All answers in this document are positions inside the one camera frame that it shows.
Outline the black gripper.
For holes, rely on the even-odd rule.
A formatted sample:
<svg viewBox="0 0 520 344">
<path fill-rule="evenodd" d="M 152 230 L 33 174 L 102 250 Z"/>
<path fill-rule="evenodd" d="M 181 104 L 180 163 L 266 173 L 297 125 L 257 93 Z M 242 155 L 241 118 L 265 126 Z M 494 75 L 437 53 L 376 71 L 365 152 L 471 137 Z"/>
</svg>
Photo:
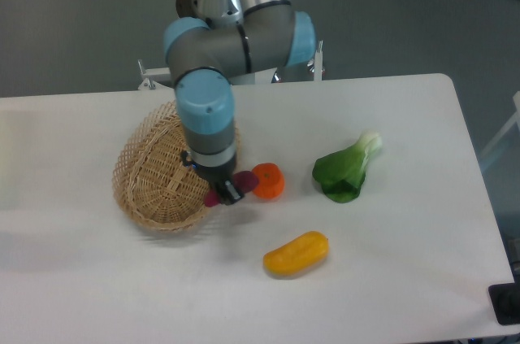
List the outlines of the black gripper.
<svg viewBox="0 0 520 344">
<path fill-rule="evenodd" d="M 236 168 L 236 152 L 227 153 L 225 150 L 214 155 L 203 155 L 194 150 L 183 150 L 180 154 L 182 164 L 192 168 L 211 187 L 218 200 L 223 205 L 234 205 L 243 199 L 245 194 L 230 179 Z"/>
</svg>

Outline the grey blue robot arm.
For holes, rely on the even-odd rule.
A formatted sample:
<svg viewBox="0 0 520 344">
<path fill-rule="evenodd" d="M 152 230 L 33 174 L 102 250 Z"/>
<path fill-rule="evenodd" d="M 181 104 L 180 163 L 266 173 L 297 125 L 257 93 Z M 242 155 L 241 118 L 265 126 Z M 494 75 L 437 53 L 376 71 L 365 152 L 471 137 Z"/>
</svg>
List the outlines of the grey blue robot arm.
<svg viewBox="0 0 520 344">
<path fill-rule="evenodd" d="M 235 173 L 231 79 L 308 62 L 314 25 L 290 0 L 190 0 L 189 7 L 163 36 L 187 143 L 182 160 L 208 182 L 214 202 L 232 205 L 254 186 Z"/>
</svg>

